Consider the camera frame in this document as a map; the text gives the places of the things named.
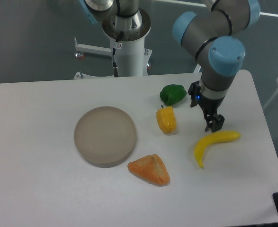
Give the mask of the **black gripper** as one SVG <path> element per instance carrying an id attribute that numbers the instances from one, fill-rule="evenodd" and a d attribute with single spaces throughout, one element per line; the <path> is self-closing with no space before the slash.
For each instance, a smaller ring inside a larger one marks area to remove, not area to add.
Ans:
<path id="1" fill-rule="evenodd" d="M 190 85 L 188 94 L 191 100 L 190 107 L 199 105 L 206 116 L 205 132 L 221 130 L 225 118 L 221 114 L 217 114 L 217 109 L 226 96 L 226 90 L 214 91 L 196 81 Z"/>

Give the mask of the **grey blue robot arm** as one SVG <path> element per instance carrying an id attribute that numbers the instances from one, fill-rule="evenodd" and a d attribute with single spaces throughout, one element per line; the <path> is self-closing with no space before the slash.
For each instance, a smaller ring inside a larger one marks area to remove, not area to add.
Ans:
<path id="1" fill-rule="evenodd" d="M 206 0 L 209 15 L 185 12 L 173 24 L 172 34 L 202 67 L 199 81 L 190 85 L 191 106 L 200 106 L 206 131 L 221 130 L 224 117 L 217 109 L 245 57 L 243 44 L 233 38 L 260 17 L 256 0 Z M 110 40 L 110 56 L 115 77 L 143 76 L 148 60 L 144 41 L 151 29 L 148 13 L 137 0 L 82 0 L 85 16 L 100 22 Z"/>

